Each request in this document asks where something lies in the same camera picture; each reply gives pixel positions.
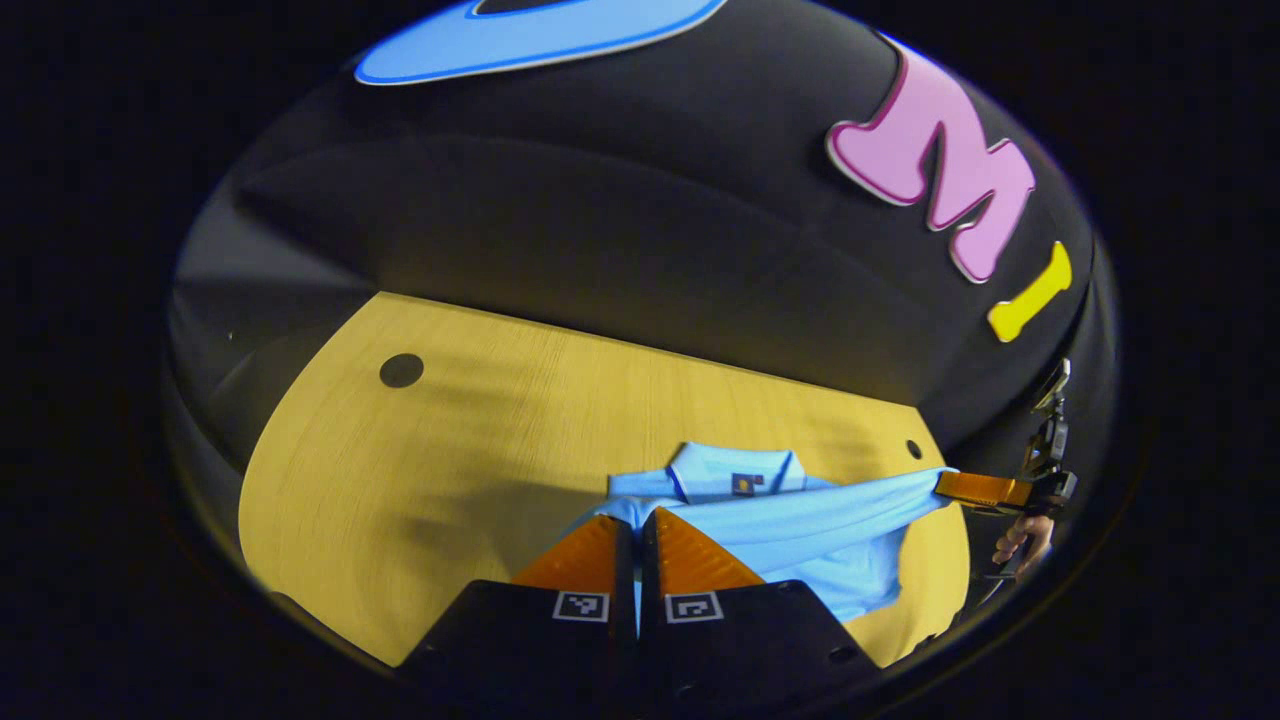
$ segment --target table surface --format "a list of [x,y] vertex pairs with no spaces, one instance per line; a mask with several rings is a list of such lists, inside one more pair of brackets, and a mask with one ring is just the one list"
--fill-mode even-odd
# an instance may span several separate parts
[[[421,378],[387,387],[383,363],[406,352]],[[686,441],[794,450],[841,484],[945,465],[914,407],[384,292],[273,414],[241,543],[268,589],[397,666],[466,583],[508,580],[607,475],[663,468]],[[884,666],[950,625],[968,573],[951,505],[908,530],[899,601],[845,626]]]

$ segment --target pink letter m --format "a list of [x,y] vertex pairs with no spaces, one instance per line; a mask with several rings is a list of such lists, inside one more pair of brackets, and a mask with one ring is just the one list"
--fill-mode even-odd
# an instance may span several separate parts
[[941,137],[931,231],[941,231],[991,197],[977,220],[951,238],[951,259],[970,282],[984,283],[996,270],[1027,196],[1036,190],[1027,158],[1009,140],[987,147],[973,102],[941,68],[884,37],[900,58],[888,100],[865,126],[842,120],[827,133],[827,152],[854,182],[895,205],[924,196],[920,165]]

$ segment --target finger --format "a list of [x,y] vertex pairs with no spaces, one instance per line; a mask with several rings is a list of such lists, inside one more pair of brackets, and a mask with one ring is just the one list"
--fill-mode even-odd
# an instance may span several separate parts
[[1005,551],[1005,552],[1012,552],[1012,551],[1018,550],[1018,546],[1023,544],[1023,541],[1025,538],[1027,538],[1027,536],[1019,536],[1019,537],[1005,536],[1005,537],[1002,537],[1002,538],[1000,538],[1000,539],[996,541],[996,550],[1001,550],[1001,551]]
[[1027,520],[1027,528],[1032,533],[1032,546],[1027,551],[1027,556],[1018,565],[1018,569],[1014,570],[1015,580],[1021,580],[1027,571],[1039,564],[1044,553],[1048,552],[1050,541],[1053,536],[1053,520],[1044,516],[1028,518]]

